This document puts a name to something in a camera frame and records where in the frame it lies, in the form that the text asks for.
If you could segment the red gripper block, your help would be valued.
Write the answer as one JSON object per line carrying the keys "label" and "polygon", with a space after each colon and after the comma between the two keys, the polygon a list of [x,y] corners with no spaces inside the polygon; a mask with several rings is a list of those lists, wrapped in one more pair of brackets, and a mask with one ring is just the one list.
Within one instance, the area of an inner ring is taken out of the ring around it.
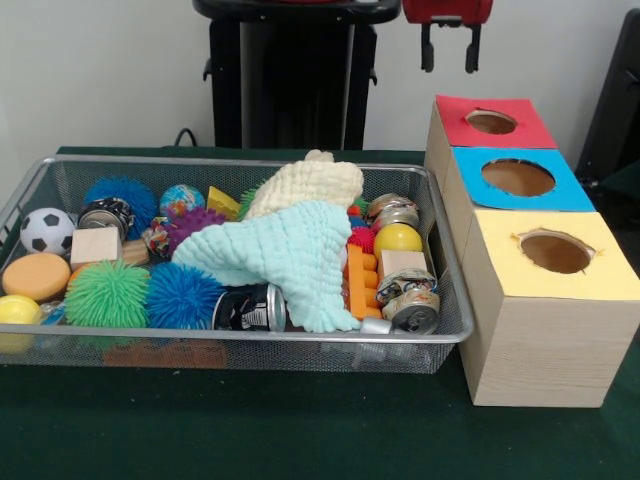
{"label": "red gripper block", "polygon": [[466,49],[465,71],[479,70],[481,29],[492,10],[492,0],[403,0],[402,7],[409,23],[421,25],[421,69],[434,69],[434,46],[431,23],[459,22],[471,31]]}

